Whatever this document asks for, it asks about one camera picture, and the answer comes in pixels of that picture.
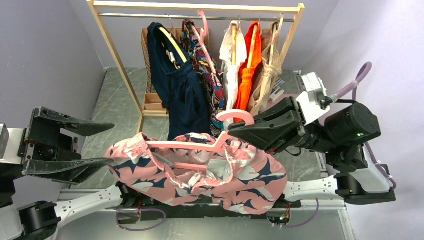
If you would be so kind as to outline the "pink patterned shorts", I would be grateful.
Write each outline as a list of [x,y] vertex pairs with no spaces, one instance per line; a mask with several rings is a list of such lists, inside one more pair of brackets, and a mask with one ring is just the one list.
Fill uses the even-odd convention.
[[221,152],[153,148],[139,133],[108,148],[110,172],[131,189],[169,206],[211,198],[223,209],[261,215],[281,197],[288,183],[283,165],[272,155],[238,140]]

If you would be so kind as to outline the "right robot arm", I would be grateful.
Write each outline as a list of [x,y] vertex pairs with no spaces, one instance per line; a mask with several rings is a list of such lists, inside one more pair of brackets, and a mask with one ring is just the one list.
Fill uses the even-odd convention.
[[270,193],[275,207],[312,199],[340,199],[351,205],[394,202],[395,185],[389,168],[378,164],[367,149],[381,135],[379,121],[365,105],[348,100],[347,107],[320,124],[306,121],[306,113],[293,97],[285,98],[257,115],[253,124],[242,121],[229,126],[229,134],[269,154],[289,147],[324,154],[335,175],[301,182],[288,182],[285,189]]

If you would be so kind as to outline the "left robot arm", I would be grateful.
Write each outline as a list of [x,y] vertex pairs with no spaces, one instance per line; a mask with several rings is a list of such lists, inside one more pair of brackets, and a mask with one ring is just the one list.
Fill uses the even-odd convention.
[[110,164],[107,157],[83,159],[78,138],[114,127],[69,116],[46,107],[32,111],[26,128],[0,126],[0,237],[3,240],[54,239],[57,231],[79,218],[122,204],[134,207],[139,194],[113,185],[69,201],[36,201],[17,207],[15,180],[32,176],[76,185]]

